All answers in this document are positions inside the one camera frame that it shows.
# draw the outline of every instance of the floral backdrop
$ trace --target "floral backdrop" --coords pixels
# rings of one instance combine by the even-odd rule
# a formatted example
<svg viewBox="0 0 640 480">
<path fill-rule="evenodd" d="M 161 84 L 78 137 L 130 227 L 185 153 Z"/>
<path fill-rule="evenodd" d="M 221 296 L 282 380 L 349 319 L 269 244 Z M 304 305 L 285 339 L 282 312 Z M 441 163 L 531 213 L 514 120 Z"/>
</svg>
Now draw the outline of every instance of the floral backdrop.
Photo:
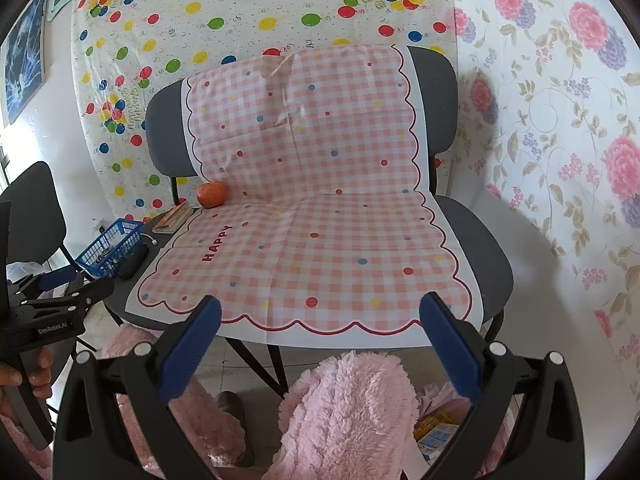
<svg viewBox="0 0 640 480">
<path fill-rule="evenodd" d="M 450 171 L 484 179 L 546 237 L 640 410 L 638 46 L 608 0 L 454 2 Z"/>
</svg>

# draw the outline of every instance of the shoe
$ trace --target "shoe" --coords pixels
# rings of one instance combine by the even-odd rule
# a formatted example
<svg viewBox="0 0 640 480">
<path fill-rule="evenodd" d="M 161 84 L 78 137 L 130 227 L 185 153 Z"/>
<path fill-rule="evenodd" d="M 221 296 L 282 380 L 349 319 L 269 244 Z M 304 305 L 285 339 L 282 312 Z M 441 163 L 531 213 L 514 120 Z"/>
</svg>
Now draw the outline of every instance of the shoe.
<svg viewBox="0 0 640 480">
<path fill-rule="evenodd" d="M 242 400 L 233 392 L 220 392 L 216 396 L 216 403 L 221 412 L 234 416 L 244 430 L 244 453 L 240 455 L 236 463 L 237 467 L 251 467 L 255 463 L 254 449 L 249 442 L 249 436 L 246 430 L 246 420 L 244 418 L 244 407 Z"/>
</svg>

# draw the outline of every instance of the wall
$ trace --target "wall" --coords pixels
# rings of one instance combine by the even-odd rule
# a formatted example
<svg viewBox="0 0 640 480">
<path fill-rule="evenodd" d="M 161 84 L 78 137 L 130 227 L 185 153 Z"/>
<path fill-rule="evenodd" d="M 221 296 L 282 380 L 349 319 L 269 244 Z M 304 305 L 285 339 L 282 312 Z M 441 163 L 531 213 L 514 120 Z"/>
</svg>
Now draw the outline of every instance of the wall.
<svg viewBox="0 0 640 480">
<path fill-rule="evenodd" d="M 17 121 L 2 131 L 0 140 L 11 161 L 9 180 L 37 160 L 49 164 L 66 221 L 65 245 L 75 257 L 94 239 L 92 219 L 110 222 L 113 212 L 89 157 L 78 117 L 71 73 L 71 9 L 68 4 L 45 23 L 44 85 Z M 4 51 L 1 59 L 4 66 Z M 0 83 L 4 87 L 4 70 Z"/>
</svg>

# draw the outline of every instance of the plastic basket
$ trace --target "plastic basket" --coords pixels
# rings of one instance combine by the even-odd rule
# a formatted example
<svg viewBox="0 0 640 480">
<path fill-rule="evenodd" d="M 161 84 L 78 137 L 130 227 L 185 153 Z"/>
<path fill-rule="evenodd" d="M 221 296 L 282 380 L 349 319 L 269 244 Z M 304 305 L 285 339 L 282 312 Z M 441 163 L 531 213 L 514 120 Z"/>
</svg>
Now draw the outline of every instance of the plastic basket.
<svg viewBox="0 0 640 480">
<path fill-rule="evenodd" d="M 120 262 L 136 245 L 142 243 L 141 227 L 142 222 L 118 218 L 76 258 L 76 262 L 95 278 L 112 278 Z M 114 245 L 118 235 L 125 237 Z"/>
</svg>

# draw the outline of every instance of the framed picture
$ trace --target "framed picture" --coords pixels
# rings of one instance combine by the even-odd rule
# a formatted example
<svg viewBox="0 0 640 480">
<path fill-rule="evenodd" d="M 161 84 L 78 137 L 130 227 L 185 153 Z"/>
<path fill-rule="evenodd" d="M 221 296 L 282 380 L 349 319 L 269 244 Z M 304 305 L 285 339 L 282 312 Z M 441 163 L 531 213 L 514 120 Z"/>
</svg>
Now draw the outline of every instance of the framed picture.
<svg viewBox="0 0 640 480">
<path fill-rule="evenodd" d="M 46 0 L 32 0 L 6 38 L 4 95 L 9 124 L 44 82 L 42 22 Z"/>
</svg>

